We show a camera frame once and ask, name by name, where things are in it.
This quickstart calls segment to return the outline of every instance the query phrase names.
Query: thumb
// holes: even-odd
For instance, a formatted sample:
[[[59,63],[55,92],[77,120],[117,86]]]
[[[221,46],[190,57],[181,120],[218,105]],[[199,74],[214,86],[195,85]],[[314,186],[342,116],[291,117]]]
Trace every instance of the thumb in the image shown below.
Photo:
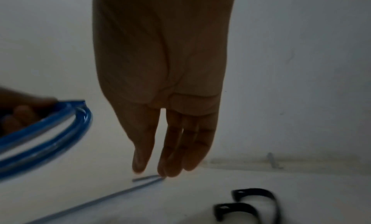
[[[36,97],[0,87],[0,109],[11,110],[20,105],[35,109],[47,108],[54,105],[57,99],[51,97]]]

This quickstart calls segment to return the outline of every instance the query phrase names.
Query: hand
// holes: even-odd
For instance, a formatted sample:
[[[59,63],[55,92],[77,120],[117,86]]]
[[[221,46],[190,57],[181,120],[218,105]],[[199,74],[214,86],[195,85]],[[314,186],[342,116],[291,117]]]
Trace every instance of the hand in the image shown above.
[[[36,123],[55,103],[53,98],[34,97],[0,88],[0,136]]]
[[[158,164],[177,176],[213,142],[226,67],[233,0],[93,0],[102,91],[133,141],[133,170],[144,171],[160,109],[168,123]]]

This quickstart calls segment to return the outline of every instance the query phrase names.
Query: finger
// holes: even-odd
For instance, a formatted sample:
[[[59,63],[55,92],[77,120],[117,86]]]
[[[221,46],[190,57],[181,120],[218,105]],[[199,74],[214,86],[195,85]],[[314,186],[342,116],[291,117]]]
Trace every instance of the finger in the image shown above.
[[[24,126],[14,116],[7,115],[1,119],[1,128],[4,134],[9,134],[21,130]]]
[[[8,90],[0,87],[0,109],[14,109],[20,105],[28,105],[34,109],[47,108],[57,102],[55,98],[42,98]]]
[[[199,119],[199,129],[193,144],[187,149],[182,165],[186,171],[194,170],[205,158],[214,140],[218,113],[203,116]]]
[[[168,124],[163,149],[157,166],[157,172],[162,177],[166,176],[164,165],[169,156],[174,152],[182,134],[182,116],[176,111],[166,110],[166,121]]]
[[[193,116],[182,117],[183,133],[180,138],[178,146],[175,148],[172,155],[167,160],[164,170],[165,174],[169,177],[178,176],[183,170],[182,160],[193,144],[193,141],[197,135],[197,118]]]
[[[30,106],[18,106],[13,111],[13,116],[24,126],[29,126],[41,120]]]
[[[152,154],[160,110],[127,101],[111,104],[121,126],[135,146],[133,171],[141,173]]]

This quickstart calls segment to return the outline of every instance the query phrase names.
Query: blue tube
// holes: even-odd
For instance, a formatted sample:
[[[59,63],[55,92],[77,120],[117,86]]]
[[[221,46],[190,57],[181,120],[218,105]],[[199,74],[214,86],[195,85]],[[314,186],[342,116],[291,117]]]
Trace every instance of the blue tube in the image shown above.
[[[72,147],[89,129],[92,121],[92,114],[84,101],[59,102],[56,104],[54,110],[56,113],[46,119],[1,138],[0,149],[1,152],[4,152],[9,148],[18,145],[20,142],[34,138],[47,129],[63,122],[71,114],[75,113],[76,116],[74,122],[53,139],[15,156],[1,160],[0,181],[37,168],[38,166],[51,161]],[[16,136],[18,136],[19,139],[11,141],[11,139]]]

